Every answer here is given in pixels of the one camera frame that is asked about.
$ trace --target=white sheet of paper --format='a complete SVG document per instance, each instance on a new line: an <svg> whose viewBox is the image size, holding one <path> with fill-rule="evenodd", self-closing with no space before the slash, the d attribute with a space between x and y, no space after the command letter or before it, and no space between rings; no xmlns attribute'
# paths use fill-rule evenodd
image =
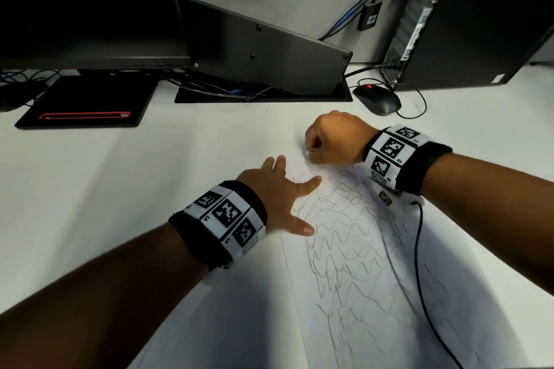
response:
<svg viewBox="0 0 554 369"><path fill-rule="evenodd" d="M287 175L295 182L323 177L293 207L315 234L281 232L310 368L457 367L419 300L419 210L394 217L354 167L317 166L296 155L287 157ZM526 359L494 299L451 255L424 220L420 279L440 336L465 369L521 365Z"/></svg>

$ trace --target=hand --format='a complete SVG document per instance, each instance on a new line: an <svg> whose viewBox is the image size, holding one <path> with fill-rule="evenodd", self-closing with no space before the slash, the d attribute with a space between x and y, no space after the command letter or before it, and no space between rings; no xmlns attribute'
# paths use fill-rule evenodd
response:
<svg viewBox="0 0 554 369"><path fill-rule="evenodd" d="M378 132L355 115L331 111L308 128L306 148L314 149L308 157L313 163L329 165L362 162L364 148Z"/></svg>
<svg viewBox="0 0 554 369"><path fill-rule="evenodd" d="M290 214L290 210L298 197L308 195L319 186L321 177L316 176L308 182L295 184L285 178L286 165L284 156L279 156L276 162L268 157L261 169L246 170L239 175L237 181L248 185L264 204L267 211L267 232L286 229L297 235L312 236L314 227Z"/></svg>

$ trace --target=black monitor base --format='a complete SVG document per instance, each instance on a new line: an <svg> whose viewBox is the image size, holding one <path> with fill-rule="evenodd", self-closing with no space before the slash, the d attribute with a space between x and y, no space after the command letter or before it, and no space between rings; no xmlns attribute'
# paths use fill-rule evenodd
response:
<svg viewBox="0 0 554 369"><path fill-rule="evenodd" d="M181 88L177 92L175 98L176 104L196 104L196 103L228 103L228 102L249 102L249 103L265 103L265 102L352 102L352 94L346 84L346 80L343 79L340 84L335 88L335 91L329 95L300 95L293 92L285 91L281 88L272 88L256 96L253 99L244 98L222 98L218 96L205 95L198 92L189 91L188 89Z"/></svg>
<svg viewBox="0 0 554 369"><path fill-rule="evenodd" d="M46 90L16 127L74 129L136 127L158 78L143 74L62 76Z"/></svg>

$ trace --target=desktop computer tower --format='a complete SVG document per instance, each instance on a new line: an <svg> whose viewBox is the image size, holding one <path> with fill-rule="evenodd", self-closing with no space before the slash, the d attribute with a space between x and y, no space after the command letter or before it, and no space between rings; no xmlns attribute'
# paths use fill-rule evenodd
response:
<svg viewBox="0 0 554 369"><path fill-rule="evenodd" d="M408 0L381 71L397 89L501 85L554 31L554 0Z"/></svg>

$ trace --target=black monitor screen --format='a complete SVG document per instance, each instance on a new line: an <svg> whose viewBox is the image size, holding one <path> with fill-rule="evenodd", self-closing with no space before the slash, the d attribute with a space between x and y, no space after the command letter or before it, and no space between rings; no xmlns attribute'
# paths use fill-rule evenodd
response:
<svg viewBox="0 0 554 369"><path fill-rule="evenodd" d="M186 55L176 0L2 0L0 11L3 68L116 68Z"/></svg>

